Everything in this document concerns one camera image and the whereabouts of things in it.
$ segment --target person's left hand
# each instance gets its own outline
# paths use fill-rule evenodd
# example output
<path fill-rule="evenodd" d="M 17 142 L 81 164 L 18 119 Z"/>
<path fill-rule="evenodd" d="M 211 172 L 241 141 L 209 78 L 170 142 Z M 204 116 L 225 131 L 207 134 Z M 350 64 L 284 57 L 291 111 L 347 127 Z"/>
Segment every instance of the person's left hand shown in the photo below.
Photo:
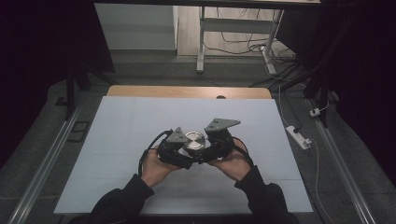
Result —
<path fill-rule="evenodd" d="M 150 187 L 161 183 L 172 171 L 179 170 L 172 164 L 163 163 L 158 158 L 157 147 L 150 149 L 146 159 L 143 161 L 142 180 Z"/>

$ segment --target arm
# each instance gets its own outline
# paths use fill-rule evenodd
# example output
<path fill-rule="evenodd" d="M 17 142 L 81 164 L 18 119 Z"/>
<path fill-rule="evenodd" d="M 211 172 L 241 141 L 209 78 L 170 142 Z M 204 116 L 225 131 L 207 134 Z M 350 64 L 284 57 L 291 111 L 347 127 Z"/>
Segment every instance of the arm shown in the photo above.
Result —
<path fill-rule="evenodd" d="M 247 150 L 239 140 L 234 139 L 234 142 Z M 227 158 L 211 161 L 209 165 L 218 167 L 236 181 L 235 187 L 246 193 L 248 207 L 260 223 L 299 223 L 298 219 L 288 212 L 280 186 L 265 185 L 257 166 L 250 168 L 241 153 L 233 150 Z"/>
<path fill-rule="evenodd" d="M 124 189 L 113 189 L 104 195 L 88 217 L 70 223 L 131 223 L 140 214 L 144 201 L 154 194 L 152 188 L 178 169 L 161 162 L 157 150 L 151 149 L 143 162 L 141 177 L 134 175 Z"/>

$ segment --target wooden edge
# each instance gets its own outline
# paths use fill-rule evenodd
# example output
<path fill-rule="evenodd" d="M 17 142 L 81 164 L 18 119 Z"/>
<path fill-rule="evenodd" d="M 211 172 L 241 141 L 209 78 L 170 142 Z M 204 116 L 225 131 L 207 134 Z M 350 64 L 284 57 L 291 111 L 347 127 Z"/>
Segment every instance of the wooden edge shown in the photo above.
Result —
<path fill-rule="evenodd" d="M 109 88 L 107 96 L 218 98 L 227 99 L 272 99 L 264 88 L 233 87 L 181 87 L 181 86 L 121 86 Z"/>

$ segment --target hand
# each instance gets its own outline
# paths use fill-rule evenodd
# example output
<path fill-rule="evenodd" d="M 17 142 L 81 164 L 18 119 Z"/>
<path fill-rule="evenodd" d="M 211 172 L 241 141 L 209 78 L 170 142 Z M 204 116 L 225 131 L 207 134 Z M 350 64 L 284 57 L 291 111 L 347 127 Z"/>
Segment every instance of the hand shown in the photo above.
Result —
<path fill-rule="evenodd" d="M 233 142 L 247 151 L 244 144 L 238 139 L 234 139 Z M 210 161 L 208 164 L 218 167 L 224 174 L 235 181 L 240 181 L 250 171 L 250 165 L 244 155 L 235 149 L 226 158 Z"/>
<path fill-rule="evenodd" d="M 175 165 L 161 162 L 158 159 L 157 147 L 148 151 L 148 155 L 143 162 L 141 178 L 150 188 L 161 183 L 172 171 L 180 169 Z"/>

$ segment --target black sleeve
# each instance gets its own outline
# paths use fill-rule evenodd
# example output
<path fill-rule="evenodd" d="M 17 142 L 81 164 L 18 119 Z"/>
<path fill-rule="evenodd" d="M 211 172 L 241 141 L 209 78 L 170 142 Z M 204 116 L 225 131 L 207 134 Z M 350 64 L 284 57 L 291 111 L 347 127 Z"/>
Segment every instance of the black sleeve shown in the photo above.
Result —
<path fill-rule="evenodd" d="M 113 189 L 92 209 L 87 223 L 131 223 L 143 208 L 144 201 L 154 191 L 134 175 L 124 189 Z"/>
<path fill-rule="evenodd" d="M 246 193 L 248 207 L 260 223 L 299 223 L 298 219 L 288 212 L 280 186 L 272 183 L 265 185 L 257 166 L 254 166 L 241 181 L 236 182 L 235 187 Z"/>

